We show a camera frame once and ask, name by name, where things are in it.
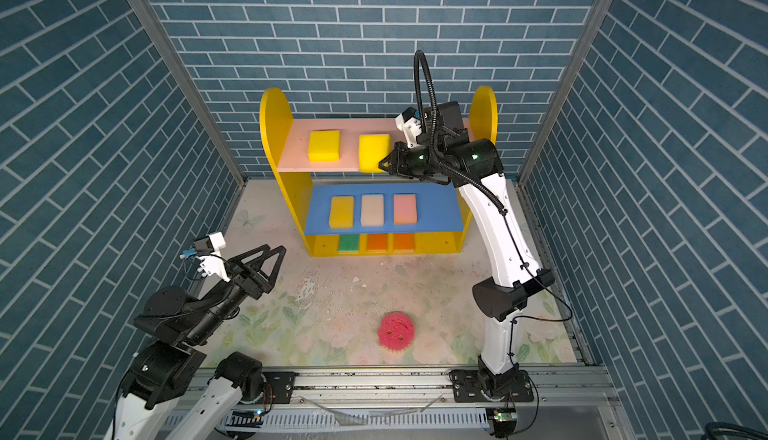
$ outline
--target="red round sponge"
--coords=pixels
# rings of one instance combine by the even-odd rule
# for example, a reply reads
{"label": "red round sponge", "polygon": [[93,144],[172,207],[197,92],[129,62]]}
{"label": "red round sponge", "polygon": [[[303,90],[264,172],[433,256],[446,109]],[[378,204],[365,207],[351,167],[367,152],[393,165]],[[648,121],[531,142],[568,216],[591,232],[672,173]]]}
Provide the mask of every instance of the red round sponge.
{"label": "red round sponge", "polygon": [[405,313],[394,312],[382,319],[379,344],[397,352],[408,348],[415,335],[411,319]]}

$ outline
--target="black cable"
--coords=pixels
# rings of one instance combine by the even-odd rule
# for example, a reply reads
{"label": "black cable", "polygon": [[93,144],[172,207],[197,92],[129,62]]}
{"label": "black cable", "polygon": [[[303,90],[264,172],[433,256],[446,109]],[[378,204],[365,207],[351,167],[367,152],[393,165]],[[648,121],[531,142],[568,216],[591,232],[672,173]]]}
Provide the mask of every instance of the black cable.
{"label": "black cable", "polygon": [[218,255],[216,255],[215,253],[201,253],[200,255],[197,255],[196,257],[216,257],[217,259],[220,259],[220,260],[222,260],[222,261],[224,262],[224,264],[225,264],[225,265],[229,265],[230,267],[232,267],[232,265],[233,265],[233,263],[232,263],[232,262],[228,261],[228,260],[227,260],[226,258],[224,258],[224,257],[219,257],[219,256],[218,256]]}
{"label": "black cable", "polygon": [[114,440],[114,430],[118,427],[118,399],[120,398],[120,386],[123,385],[123,381],[127,375],[128,370],[126,370],[123,376],[120,378],[118,387],[114,390],[114,407],[112,408],[112,440]]}
{"label": "black cable", "polygon": [[[192,258],[192,257],[187,257],[187,258],[185,258],[185,259],[184,259],[184,262],[186,262],[186,263],[189,263],[190,265],[194,266],[194,263],[190,261],[190,258]],[[203,277],[202,275],[200,275],[200,276],[199,276],[199,277],[197,277],[197,278],[194,278],[194,277],[190,277],[188,272],[189,272],[189,271],[188,271],[188,270],[185,268],[185,269],[184,269],[184,276],[185,276],[185,277],[187,277],[187,280],[189,280],[189,281],[193,281],[193,282],[199,282],[199,281],[202,281],[202,280],[205,278],[205,277]]]}
{"label": "black cable", "polygon": [[710,422],[704,426],[704,435],[701,435],[702,440],[717,440],[718,436],[768,440],[768,434],[752,428],[736,425],[735,423]]}
{"label": "black cable", "polygon": [[443,161],[442,157],[438,154],[438,151],[435,148],[435,141],[436,141],[436,133],[437,133],[436,132],[437,118],[440,111],[437,107],[437,97],[435,96],[435,85],[432,83],[432,74],[429,73],[429,65],[427,65],[427,58],[424,55],[424,51],[417,50],[416,53],[413,54],[413,82],[416,87],[416,105],[418,107],[418,117],[422,123],[422,131],[426,131],[426,120],[425,120],[426,118],[424,116],[424,105],[422,104],[421,78],[419,77],[419,74],[418,74],[419,64],[422,67],[422,71],[424,71],[424,80],[427,84],[427,93],[429,94],[429,103],[430,103],[430,106],[432,107],[432,120],[430,121],[430,129],[428,130],[429,132],[428,147],[429,147],[430,158],[433,158],[435,160],[435,163],[443,171],[446,171],[455,177],[461,178],[464,182],[478,189],[484,196],[486,196],[491,201],[491,203],[493,203],[496,206],[500,214],[506,215],[507,209],[504,207],[504,204],[502,203],[502,201],[500,201],[498,197],[496,197],[493,194],[493,192],[491,192],[487,187],[485,187],[479,180],[476,180],[475,178],[470,177],[465,172],[458,170],[457,168]]}
{"label": "black cable", "polygon": [[235,285],[233,283],[230,283],[229,288],[224,293],[224,295],[222,295],[221,300],[215,301],[215,302],[211,303],[210,305],[204,305],[203,307],[198,307],[196,309],[192,309],[192,310],[186,311],[186,312],[174,313],[172,315],[139,315],[137,318],[157,319],[157,320],[170,320],[170,319],[176,319],[176,318],[179,318],[179,317],[186,317],[187,315],[191,315],[193,313],[205,312],[208,309],[216,307],[216,305],[220,305],[221,303],[223,303],[227,299],[227,297],[230,295],[230,292],[232,291],[232,289],[234,289],[234,287],[235,287]]}
{"label": "black cable", "polygon": [[[517,317],[515,317],[512,320],[512,324],[516,325],[519,319],[533,319],[533,320],[538,320],[539,322],[567,322],[568,320],[571,320],[572,318],[574,318],[574,311],[573,311],[573,309],[571,309],[571,306],[568,305],[568,303],[566,301],[564,301],[562,298],[560,298],[557,295],[555,295],[555,293],[553,291],[549,290],[538,279],[538,277],[536,277],[533,274],[533,272],[531,272],[530,269],[528,269],[528,263],[525,262],[525,260],[523,259],[523,255],[520,252],[520,248],[518,247],[518,243],[516,241],[514,241],[514,235],[512,235],[512,229],[509,227],[509,222],[507,222],[507,216],[506,215],[504,215],[504,225],[507,226],[507,232],[509,233],[509,238],[512,239],[512,245],[514,245],[514,249],[518,253],[518,258],[520,259],[521,267],[523,267],[525,269],[525,271],[528,272],[528,275],[530,275],[531,278],[542,287],[542,289],[548,291],[549,294],[552,295],[552,297],[554,297],[557,301],[559,301],[560,303],[565,305],[565,308],[568,309],[568,316],[565,317],[564,319],[540,319],[538,317],[531,317],[530,315],[518,315]],[[512,353],[512,335],[509,336],[509,348],[507,349],[507,356],[509,357],[509,361],[514,363],[514,359],[513,359],[514,354]]]}
{"label": "black cable", "polygon": [[528,378],[528,381],[533,386],[533,390],[536,391],[536,411],[533,414],[533,419],[531,420],[531,423],[529,423],[527,427],[525,427],[523,430],[517,430],[516,432],[513,432],[510,435],[507,435],[507,438],[526,432],[533,426],[534,423],[536,423],[536,417],[538,417],[538,401],[539,401],[538,388],[536,388],[536,384],[533,383],[533,379],[531,377]]}

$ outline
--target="brick wallpaper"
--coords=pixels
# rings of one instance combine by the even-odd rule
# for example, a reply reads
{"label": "brick wallpaper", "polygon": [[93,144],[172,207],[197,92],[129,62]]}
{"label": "brick wallpaper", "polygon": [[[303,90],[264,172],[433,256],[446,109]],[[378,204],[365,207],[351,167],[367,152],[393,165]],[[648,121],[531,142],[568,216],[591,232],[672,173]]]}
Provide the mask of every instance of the brick wallpaper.
{"label": "brick wallpaper", "polygon": [[151,0],[245,172],[270,174],[262,92],[297,118],[398,115],[428,53],[441,102],[491,86],[516,172],[593,0]]}
{"label": "brick wallpaper", "polygon": [[0,438],[103,436],[130,320],[234,190],[125,0],[0,0]]}
{"label": "brick wallpaper", "polygon": [[768,0],[614,0],[530,181],[639,438],[768,429]]}

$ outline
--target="toy shelf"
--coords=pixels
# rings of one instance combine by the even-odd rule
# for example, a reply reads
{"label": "toy shelf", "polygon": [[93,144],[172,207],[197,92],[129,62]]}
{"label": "toy shelf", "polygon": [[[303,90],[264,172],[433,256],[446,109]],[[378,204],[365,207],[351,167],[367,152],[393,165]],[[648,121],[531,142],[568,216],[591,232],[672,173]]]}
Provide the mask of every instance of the toy shelf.
{"label": "toy shelf", "polygon": [[[259,122],[264,152],[311,256],[458,253],[462,250],[472,213],[458,190],[452,186],[418,182],[312,183],[311,172],[360,171],[357,151],[360,135],[389,134],[393,142],[405,140],[405,136],[395,127],[394,119],[294,121],[285,94],[273,88],[266,90],[261,98]],[[487,138],[496,142],[498,109],[496,97],[489,87],[482,86],[475,92],[465,124],[470,139]],[[307,156],[310,133],[319,130],[341,131],[339,161],[310,162]],[[396,193],[416,194],[417,224],[393,223],[392,196]],[[383,227],[360,226],[360,196],[363,194],[384,194]],[[356,198],[352,229],[333,230],[328,225],[330,199],[339,195]],[[357,251],[339,251],[343,234],[359,235]]]}
{"label": "toy shelf", "polygon": [[[469,120],[464,120],[470,131]],[[319,130],[340,131],[338,161],[310,161],[306,154],[310,145],[310,134]],[[286,138],[283,155],[277,164],[278,172],[359,172],[358,145],[360,135],[389,134],[394,145],[406,141],[406,137],[395,127],[395,119],[295,119]]]}
{"label": "toy shelf", "polygon": [[[384,225],[363,227],[360,225],[361,197],[366,194],[384,195]],[[416,194],[417,222],[395,225],[392,196]],[[328,225],[331,198],[350,195],[355,198],[354,225],[352,228],[335,229]],[[312,189],[310,211],[307,215],[305,235],[332,234],[395,234],[416,232],[460,232],[462,213],[458,207],[456,189],[452,185],[408,182],[406,184],[336,184],[316,185]]]}

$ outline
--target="green sponge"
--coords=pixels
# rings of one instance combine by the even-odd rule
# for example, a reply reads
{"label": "green sponge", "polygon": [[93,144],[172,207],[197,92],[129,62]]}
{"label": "green sponge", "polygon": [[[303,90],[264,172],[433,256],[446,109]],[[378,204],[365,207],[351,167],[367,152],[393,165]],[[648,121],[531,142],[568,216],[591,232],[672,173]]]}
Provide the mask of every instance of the green sponge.
{"label": "green sponge", "polygon": [[359,252],[359,234],[341,234],[339,236],[339,252]]}

